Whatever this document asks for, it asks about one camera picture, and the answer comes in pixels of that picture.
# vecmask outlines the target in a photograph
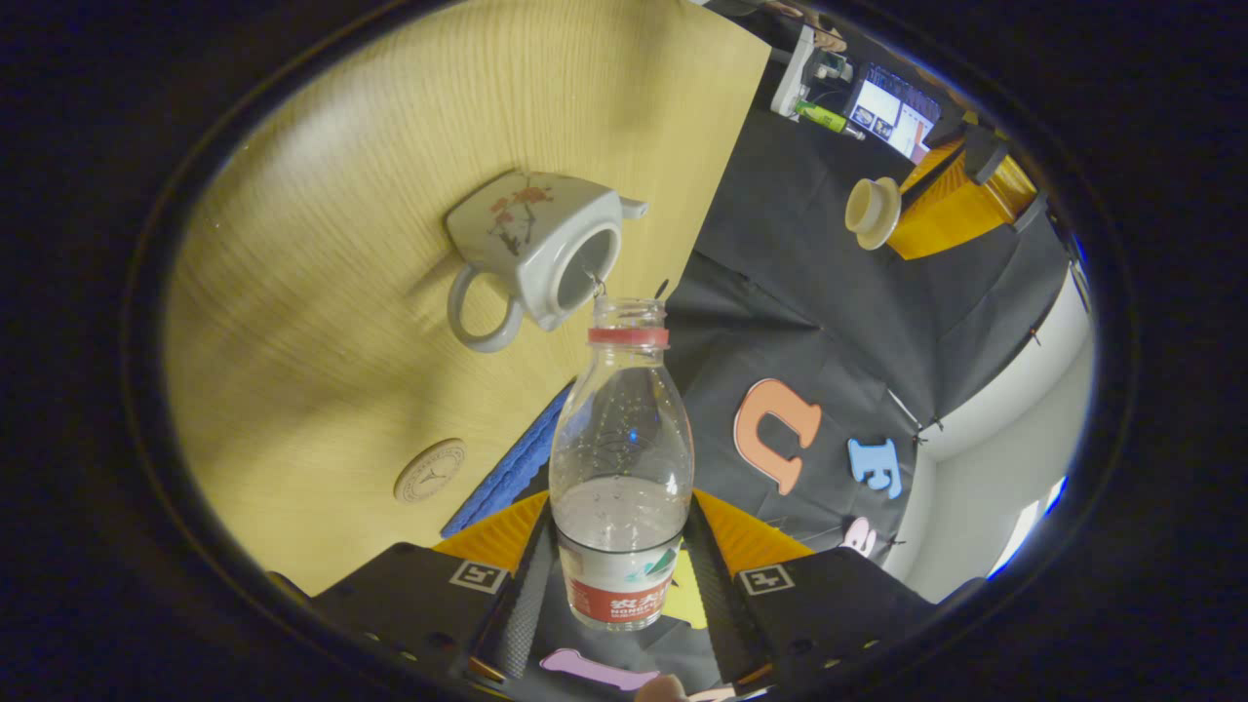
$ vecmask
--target green marker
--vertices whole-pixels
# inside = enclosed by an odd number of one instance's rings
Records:
[[[862,141],[862,139],[866,137],[866,134],[849,124],[849,120],[831,110],[825,110],[814,102],[797,100],[797,109],[795,111],[812,122],[826,126],[836,134],[847,134],[859,141]]]

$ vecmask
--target white cup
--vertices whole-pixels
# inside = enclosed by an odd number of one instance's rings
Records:
[[[447,215],[447,231],[466,261],[447,297],[451,331],[489,353],[515,339],[524,314],[545,331],[557,329],[593,297],[594,276],[605,281],[612,272],[620,220],[648,209],[610,187],[558,174],[513,171],[490,181]],[[461,316],[480,272],[498,276],[510,299],[498,329],[478,336]]]
[[[891,177],[862,179],[850,191],[845,205],[845,229],[857,235],[859,246],[874,250],[897,227],[901,217],[901,190]]]

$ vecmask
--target desk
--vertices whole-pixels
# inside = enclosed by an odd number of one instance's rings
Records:
[[[442,225],[513,167],[646,200],[624,224],[613,295],[671,291],[768,59],[686,0],[477,0],[387,34],[245,139],[192,212],[163,361],[193,477],[268,570],[316,593],[396,541],[438,531],[588,361],[582,309],[504,351],[459,345]],[[470,330],[503,297],[474,286]],[[403,505],[423,448],[458,473]]]

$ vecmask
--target teapot spout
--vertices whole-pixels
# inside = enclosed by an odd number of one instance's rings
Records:
[[[650,209],[649,202],[641,202],[640,200],[630,200],[628,197],[620,197],[620,212],[624,215],[625,220],[640,220],[645,216],[645,212]]]

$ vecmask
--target red label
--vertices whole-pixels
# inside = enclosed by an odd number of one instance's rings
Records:
[[[619,623],[644,620],[661,610],[671,576],[650,590],[638,592],[608,592],[575,578],[568,580],[572,581],[572,602],[577,611],[592,620]]]

